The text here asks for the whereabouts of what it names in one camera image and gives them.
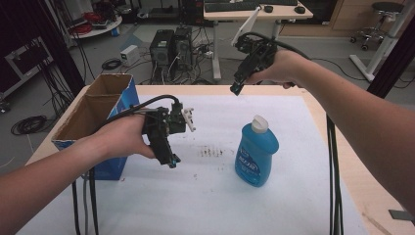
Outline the round white table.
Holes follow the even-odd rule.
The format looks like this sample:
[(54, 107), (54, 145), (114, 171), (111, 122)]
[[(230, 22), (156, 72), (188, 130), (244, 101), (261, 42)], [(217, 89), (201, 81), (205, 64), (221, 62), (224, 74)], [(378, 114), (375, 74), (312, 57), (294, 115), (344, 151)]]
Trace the round white table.
[(84, 23), (74, 27), (69, 31), (69, 36), (73, 39), (88, 38), (100, 35), (106, 32), (117, 31), (117, 28), (122, 22), (122, 16), (117, 16), (114, 22), (109, 22), (105, 28), (94, 27), (90, 23)]

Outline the person's right hand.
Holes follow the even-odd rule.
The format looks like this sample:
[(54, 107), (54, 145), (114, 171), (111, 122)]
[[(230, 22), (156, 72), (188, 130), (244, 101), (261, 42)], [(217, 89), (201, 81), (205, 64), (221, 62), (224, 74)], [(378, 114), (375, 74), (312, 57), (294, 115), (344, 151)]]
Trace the person's right hand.
[(303, 56), (288, 50), (278, 51), (274, 63), (267, 69), (253, 73), (246, 84), (260, 81), (273, 81), (288, 89), (292, 83), (298, 87), (308, 88), (315, 80), (313, 63)]

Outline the person's left hand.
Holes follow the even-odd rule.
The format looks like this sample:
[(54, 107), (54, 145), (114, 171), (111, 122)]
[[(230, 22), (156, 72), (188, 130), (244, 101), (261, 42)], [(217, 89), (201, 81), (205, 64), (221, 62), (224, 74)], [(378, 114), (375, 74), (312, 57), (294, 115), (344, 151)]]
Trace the person's left hand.
[(141, 115), (122, 117), (100, 128), (92, 135), (103, 160), (139, 154), (154, 159), (153, 150), (144, 142), (142, 130), (145, 118)]

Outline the blue cardboard box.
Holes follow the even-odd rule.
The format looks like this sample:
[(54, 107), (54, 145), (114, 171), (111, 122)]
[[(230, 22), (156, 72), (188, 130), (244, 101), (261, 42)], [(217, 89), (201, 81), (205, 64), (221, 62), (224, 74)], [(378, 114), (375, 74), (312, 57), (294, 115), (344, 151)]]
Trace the blue cardboard box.
[(108, 118), (140, 103), (131, 74), (100, 74), (80, 95), (52, 137), (59, 151), (93, 133)]

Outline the black framed rack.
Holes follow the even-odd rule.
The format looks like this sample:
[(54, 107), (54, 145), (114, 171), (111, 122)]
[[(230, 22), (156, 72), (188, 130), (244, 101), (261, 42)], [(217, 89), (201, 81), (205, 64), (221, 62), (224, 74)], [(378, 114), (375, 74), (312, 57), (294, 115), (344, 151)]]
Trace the black framed rack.
[(0, 54), (0, 95), (7, 97), (41, 72), (53, 58), (41, 37), (33, 38), (8, 54)]

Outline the black swivel stool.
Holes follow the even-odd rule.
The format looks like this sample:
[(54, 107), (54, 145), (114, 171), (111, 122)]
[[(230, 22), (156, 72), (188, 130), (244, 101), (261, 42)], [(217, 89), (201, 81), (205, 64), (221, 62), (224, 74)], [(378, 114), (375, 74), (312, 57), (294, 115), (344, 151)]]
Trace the black swivel stool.
[(379, 19), (374, 26), (363, 27), (357, 31), (350, 39), (350, 43), (355, 43), (358, 38), (362, 39), (360, 48), (363, 51), (369, 49), (369, 42), (374, 41), (381, 44), (388, 33), (382, 30), (385, 22), (393, 22), (402, 13), (403, 4), (394, 2), (375, 2), (371, 5), (373, 11), (379, 15)]

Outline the blue detergent bottle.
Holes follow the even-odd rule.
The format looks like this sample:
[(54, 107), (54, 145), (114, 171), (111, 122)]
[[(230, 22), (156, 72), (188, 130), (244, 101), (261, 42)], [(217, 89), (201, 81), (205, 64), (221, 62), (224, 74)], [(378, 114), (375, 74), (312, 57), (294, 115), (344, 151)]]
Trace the blue detergent bottle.
[(259, 115), (242, 128), (242, 138), (235, 158), (235, 171), (253, 187), (261, 187), (268, 180), (272, 156), (279, 150), (279, 142), (269, 129), (268, 121)]

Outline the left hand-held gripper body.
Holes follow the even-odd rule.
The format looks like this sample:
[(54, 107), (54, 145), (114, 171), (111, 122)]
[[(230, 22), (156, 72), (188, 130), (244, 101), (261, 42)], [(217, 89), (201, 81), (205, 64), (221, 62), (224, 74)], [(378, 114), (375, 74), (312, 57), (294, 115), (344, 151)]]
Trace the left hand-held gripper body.
[(193, 108), (184, 108), (182, 103), (173, 103), (171, 109), (159, 107), (153, 114), (146, 115), (143, 134), (158, 161), (162, 154), (173, 153), (167, 139), (169, 135), (184, 133), (186, 129), (196, 130), (193, 111)]

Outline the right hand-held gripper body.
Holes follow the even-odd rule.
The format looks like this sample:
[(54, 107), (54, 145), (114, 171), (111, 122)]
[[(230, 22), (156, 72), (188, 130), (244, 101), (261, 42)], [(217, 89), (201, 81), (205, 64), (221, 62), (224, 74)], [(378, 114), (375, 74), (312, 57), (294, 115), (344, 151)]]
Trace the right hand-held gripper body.
[(231, 45), (247, 54), (234, 74), (235, 84), (244, 84), (245, 80), (256, 70), (265, 69), (271, 64), (272, 53), (277, 49), (275, 37), (252, 32), (252, 28), (261, 8), (256, 7), (252, 14), (237, 30)]

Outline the black keyboard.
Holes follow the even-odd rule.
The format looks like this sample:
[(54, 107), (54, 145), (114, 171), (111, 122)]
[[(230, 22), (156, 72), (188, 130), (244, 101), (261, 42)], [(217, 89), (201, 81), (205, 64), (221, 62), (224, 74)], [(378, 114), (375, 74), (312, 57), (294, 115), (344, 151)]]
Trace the black keyboard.
[(204, 4), (206, 13), (253, 11), (258, 6), (259, 4), (255, 2), (205, 3)]

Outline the dark curtain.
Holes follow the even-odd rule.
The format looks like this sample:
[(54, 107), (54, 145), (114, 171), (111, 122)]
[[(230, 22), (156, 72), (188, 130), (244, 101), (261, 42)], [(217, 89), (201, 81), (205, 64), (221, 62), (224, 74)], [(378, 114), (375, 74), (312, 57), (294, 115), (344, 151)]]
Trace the dark curtain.
[(415, 59), (415, 16), (401, 34), (367, 91), (385, 99), (409, 64)]
[(0, 81), (5, 56), (41, 37), (70, 92), (76, 96), (85, 82), (72, 59), (47, 0), (0, 0)]

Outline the wooden desk with white legs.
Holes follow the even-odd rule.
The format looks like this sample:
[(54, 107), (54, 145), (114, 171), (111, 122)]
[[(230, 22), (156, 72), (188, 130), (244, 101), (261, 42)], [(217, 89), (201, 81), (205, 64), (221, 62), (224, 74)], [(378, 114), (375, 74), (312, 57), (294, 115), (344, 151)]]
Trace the wooden desk with white legs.
[[(295, 6), (284, 6), (284, 5), (272, 5), (273, 12), (265, 13), (263, 11), (266, 4), (259, 4), (261, 8), (256, 21), (272, 22), (272, 33), (271, 36), (277, 38), (279, 36), (279, 30), (281, 28), (281, 21), (298, 21), (307, 20), (313, 17), (313, 14), (308, 10), (300, 0), (297, 0)], [(297, 14), (294, 10), (296, 6), (303, 6), (305, 8), (304, 14)], [(219, 49), (218, 49), (218, 26), (220, 22), (232, 21), (232, 22), (245, 22), (245, 20), (252, 14), (253, 11), (238, 11), (238, 12), (216, 12), (206, 13), (204, 7), (204, 19), (213, 22), (213, 53), (214, 56), (211, 59), (212, 78), (219, 80), (222, 78), (220, 63), (219, 63)]]

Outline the grey tape strip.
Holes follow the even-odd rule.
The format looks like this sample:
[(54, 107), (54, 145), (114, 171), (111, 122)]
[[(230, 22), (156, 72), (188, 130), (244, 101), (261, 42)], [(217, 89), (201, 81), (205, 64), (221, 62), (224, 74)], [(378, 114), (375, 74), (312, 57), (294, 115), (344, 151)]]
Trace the grey tape strip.
[(414, 221), (415, 217), (408, 211), (389, 210), (389, 213), (393, 219)]

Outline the black computer tower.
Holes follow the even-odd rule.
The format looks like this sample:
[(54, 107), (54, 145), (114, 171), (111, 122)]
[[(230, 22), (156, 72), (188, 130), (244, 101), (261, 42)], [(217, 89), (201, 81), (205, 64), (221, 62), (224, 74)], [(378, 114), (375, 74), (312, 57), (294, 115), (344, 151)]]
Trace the black computer tower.
[(174, 60), (173, 29), (159, 29), (150, 45), (153, 67), (168, 71)]
[(178, 26), (174, 33), (177, 69), (190, 71), (193, 68), (192, 28), (187, 25)]

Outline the white metal stand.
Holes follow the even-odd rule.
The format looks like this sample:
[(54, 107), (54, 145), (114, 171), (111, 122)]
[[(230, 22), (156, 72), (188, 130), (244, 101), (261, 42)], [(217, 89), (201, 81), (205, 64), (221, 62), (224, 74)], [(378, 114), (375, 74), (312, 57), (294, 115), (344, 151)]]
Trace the white metal stand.
[(403, 4), (402, 13), (393, 22), (385, 22), (382, 26), (382, 30), (386, 31), (388, 35), (384, 41), (379, 45), (376, 53), (370, 60), (369, 64), (365, 66), (357, 55), (350, 55), (350, 60), (358, 68), (364, 78), (372, 82), (375, 78), (374, 71), (379, 63), (392, 51), (392, 48), (397, 43), (397, 34), (404, 25), (406, 19), (411, 15), (411, 12), (415, 8), (415, 0), (405, 0)]

